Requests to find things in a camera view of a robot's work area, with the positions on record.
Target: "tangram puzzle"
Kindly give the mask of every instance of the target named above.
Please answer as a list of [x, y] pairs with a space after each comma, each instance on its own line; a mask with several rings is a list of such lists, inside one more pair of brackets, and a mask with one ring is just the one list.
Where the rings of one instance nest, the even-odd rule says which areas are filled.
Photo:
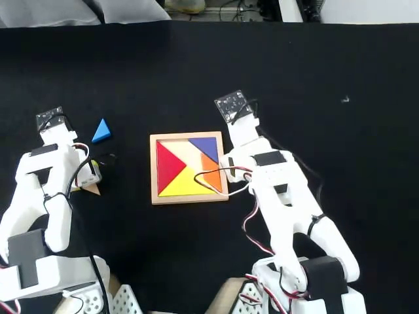
[[[223, 154], [221, 132], [150, 135], [152, 203], [227, 200], [227, 196], [194, 181], [197, 173], [219, 169]], [[205, 173], [197, 179], [228, 194], [222, 171]]]

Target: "red triangle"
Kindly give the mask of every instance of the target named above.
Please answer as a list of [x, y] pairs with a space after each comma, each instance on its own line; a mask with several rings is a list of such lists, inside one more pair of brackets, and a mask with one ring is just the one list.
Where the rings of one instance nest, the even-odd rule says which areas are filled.
[[156, 142], [157, 149], [157, 187], [161, 193], [174, 178], [186, 167], [186, 164], [173, 155], [160, 142]]

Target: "orange tangram piece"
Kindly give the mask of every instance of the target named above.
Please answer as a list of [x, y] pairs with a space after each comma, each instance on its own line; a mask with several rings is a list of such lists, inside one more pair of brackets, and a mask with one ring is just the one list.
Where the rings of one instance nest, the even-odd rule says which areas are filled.
[[157, 187], [161, 193], [174, 178], [186, 167], [178, 157], [173, 155], [160, 142], [156, 142], [157, 151]]
[[[201, 154], [201, 161], [202, 161], [202, 169], [204, 171], [208, 170], [216, 170], [218, 169], [218, 164], [216, 164], [212, 159], [210, 159], [207, 155]], [[221, 178], [220, 178], [220, 172], [214, 171], [211, 173], [205, 173], [203, 175], [204, 180], [217, 189], [217, 191], [222, 192], [223, 188], [221, 187]]]

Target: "gray fabric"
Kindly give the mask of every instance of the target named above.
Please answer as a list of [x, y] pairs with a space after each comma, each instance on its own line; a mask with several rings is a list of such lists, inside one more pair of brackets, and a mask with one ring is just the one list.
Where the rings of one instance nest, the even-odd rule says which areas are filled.
[[0, 27], [77, 26], [169, 20], [155, 0], [0, 0]]
[[138, 23], [170, 20], [155, 0], [93, 0], [105, 23]]

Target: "purple triangle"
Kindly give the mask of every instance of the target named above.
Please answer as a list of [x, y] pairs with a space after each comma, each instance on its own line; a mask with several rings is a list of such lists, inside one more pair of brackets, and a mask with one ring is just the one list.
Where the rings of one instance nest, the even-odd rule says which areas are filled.
[[189, 141], [218, 164], [217, 139], [215, 137], [195, 137]]

